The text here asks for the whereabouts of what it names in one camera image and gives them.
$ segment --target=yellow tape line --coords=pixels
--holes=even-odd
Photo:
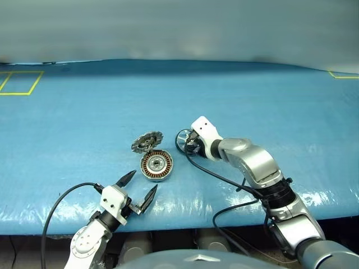
[[[328,71],[328,73],[339,80],[354,80],[359,78],[359,76],[336,76],[332,71]]]
[[[28,92],[0,92],[0,95],[30,95],[33,90],[35,89],[36,85],[39,83],[41,77],[44,74],[44,71],[9,71],[9,72],[0,72],[0,74],[8,74],[8,76],[5,78],[4,82],[0,85],[0,91],[2,90],[2,88],[4,88],[5,84],[7,83],[7,81],[10,79],[10,77],[14,74],[14,73],[39,73],[38,78],[35,80],[35,82],[33,83],[33,85],[31,86],[30,90]]]

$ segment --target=white wall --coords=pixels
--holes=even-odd
[[[0,62],[110,58],[359,73],[359,0],[0,1]]]

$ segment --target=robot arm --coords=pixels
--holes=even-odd
[[[197,140],[204,147],[201,150],[204,157],[210,160],[222,159],[238,168],[249,185],[261,194],[258,198],[266,204],[264,210],[270,219],[269,230],[284,255],[297,257],[305,268],[330,265],[331,262],[328,261],[333,261],[333,257],[350,255],[350,258],[359,258],[338,243],[325,240],[319,224],[299,195],[290,188],[291,179],[284,177],[278,164],[266,150],[253,145],[248,139],[223,139],[203,116],[193,122],[191,129],[193,133],[188,142],[196,143]]]
[[[81,228],[72,238],[70,257],[65,269],[70,268],[102,268],[100,261],[112,233],[122,224],[127,224],[127,218],[132,212],[141,214],[151,204],[157,190],[153,187],[145,196],[141,206],[133,205],[124,187],[136,171],[124,175],[116,184],[102,190],[100,205],[105,209],[102,213],[96,211],[87,226]]]

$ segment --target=yellow tape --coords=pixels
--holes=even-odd
[[[35,82],[33,83],[33,85],[31,86],[30,90],[28,92],[0,92],[0,95],[30,95],[33,90],[35,89],[36,85],[39,83],[41,77],[44,74],[44,71],[9,71],[9,72],[0,72],[0,74],[8,74],[8,76],[5,78],[4,82],[0,85],[0,91],[2,90],[2,88],[4,88],[5,84],[7,83],[7,81],[10,79],[10,77],[13,74],[17,74],[17,73],[39,73],[38,78],[35,80]]]
[[[355,80],[359,78],[359,76],[336,76],[332,71],[328,71],[328,73],[339,80]]]

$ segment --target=blue surface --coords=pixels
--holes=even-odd
[[[223,137],[247,137],[266,148],[317,219],[359,215],[359,80],[236,62],[0,66],[0,72],[13,70],[45,73],[31,95],[0,96],[0,234],[39,234],[69,187],[113,184],[138,169],[141,155],[131,144],[152,130],[163,132],[159,149],[171,153],[174,169],[159,183],[146,214],[132,216],[121,230],[211,227],[216,211],[251,197],[197,170],[177,152],[174,136],[200,115]],[[28,91],[17,89],[17,82],[25,87],[24,80],[11,78],[11,91]],[[242,180],[228,164],[196,160]],[[139,171],[126,188],[140,202],[153,185]],[[49,233],[74,233],[98,208],[99,198],[91,187],[70,194]],[[252,225],[263,218],[256,204],[221,216],[219,223]]]

